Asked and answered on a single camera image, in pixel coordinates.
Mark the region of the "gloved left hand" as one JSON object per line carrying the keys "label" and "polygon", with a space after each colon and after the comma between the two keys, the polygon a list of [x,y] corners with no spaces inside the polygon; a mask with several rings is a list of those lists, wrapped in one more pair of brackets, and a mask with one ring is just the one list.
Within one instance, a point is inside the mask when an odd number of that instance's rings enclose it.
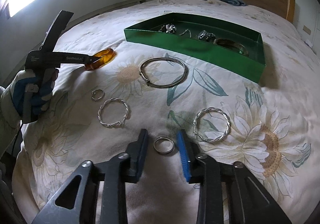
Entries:
{"label": "gloved left hand", "polygon": [[58,69],[46,71],[46,82],[31,69],[19,71],[7,88],[1,88],[1,117],[14,128],[19,121],[36,121],[49,107]]}

